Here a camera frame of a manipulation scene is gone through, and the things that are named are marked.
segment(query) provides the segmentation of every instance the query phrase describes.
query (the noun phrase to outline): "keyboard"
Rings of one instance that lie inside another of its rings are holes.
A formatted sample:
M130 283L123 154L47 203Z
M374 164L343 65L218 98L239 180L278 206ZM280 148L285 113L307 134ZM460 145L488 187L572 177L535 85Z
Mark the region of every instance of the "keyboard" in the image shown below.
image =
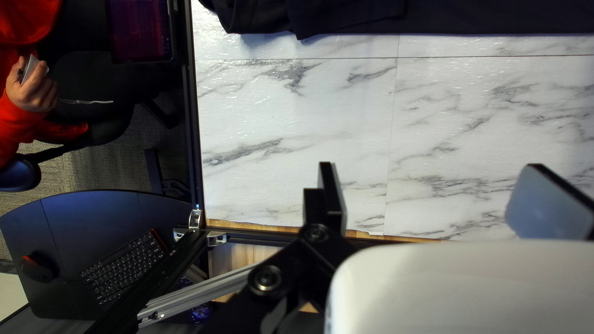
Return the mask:
M80 273L99 305L117 299L168 252L156 230L132 240Z

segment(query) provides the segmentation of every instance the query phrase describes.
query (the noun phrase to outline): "screw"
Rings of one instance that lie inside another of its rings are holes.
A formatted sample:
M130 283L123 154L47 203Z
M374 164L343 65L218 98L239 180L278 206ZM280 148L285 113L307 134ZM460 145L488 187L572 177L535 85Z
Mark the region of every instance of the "screw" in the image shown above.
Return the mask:
M310 242L322 242L328 239L328 232L324 225L313 224L305 231L305 238Z
M165 316L164 314L159 314L159 312L155 311L155 312L153 312L153 314L151 314L150 316L148 316L148 318L149 319L152 319L152 320L156 320L156 319L160 319L160 318L162 318L164 316Z
M254 275L255 287L260 291L274 290L281 281L280 269L276 266L266 266Z

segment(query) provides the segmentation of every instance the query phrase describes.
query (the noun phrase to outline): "black metal mount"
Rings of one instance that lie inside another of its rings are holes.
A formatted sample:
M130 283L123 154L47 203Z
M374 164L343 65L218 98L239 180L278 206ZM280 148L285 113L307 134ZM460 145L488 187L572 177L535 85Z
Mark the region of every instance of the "black metal mount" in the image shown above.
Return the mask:
M344 237L345 229L336 170L320 162L318 188L304 189L304 225L298 236L254 268L247 286L201 333L272 334L308 301L323 313L334 272L358 250Z

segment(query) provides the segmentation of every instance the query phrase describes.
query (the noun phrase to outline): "gray phone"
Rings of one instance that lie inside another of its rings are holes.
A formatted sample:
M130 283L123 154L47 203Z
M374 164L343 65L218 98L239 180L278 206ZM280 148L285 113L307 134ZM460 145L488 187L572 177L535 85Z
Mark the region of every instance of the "gray phone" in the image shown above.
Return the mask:
M21 86L25 83L25 81L27 81L27 79L29 79L39 62L40 60L37 59L37 57L35 57L34 55L29 55L29 57L27 57L27 60L25 61L25 67L22 69L22 72L18 79L18 82L21 84Z
M592 240L594 201L540 163L526 165L505 220L520 238Z

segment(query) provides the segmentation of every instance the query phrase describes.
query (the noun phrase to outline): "white marble tabletop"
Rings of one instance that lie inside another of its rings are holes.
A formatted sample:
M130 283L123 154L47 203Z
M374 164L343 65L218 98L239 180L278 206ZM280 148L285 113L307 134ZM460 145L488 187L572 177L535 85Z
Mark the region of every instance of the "white marble tabletop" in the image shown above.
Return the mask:
M226 34L192 2L209 218L302 224L335 162L348 228L514 238L521 168L594 194L594 36Z

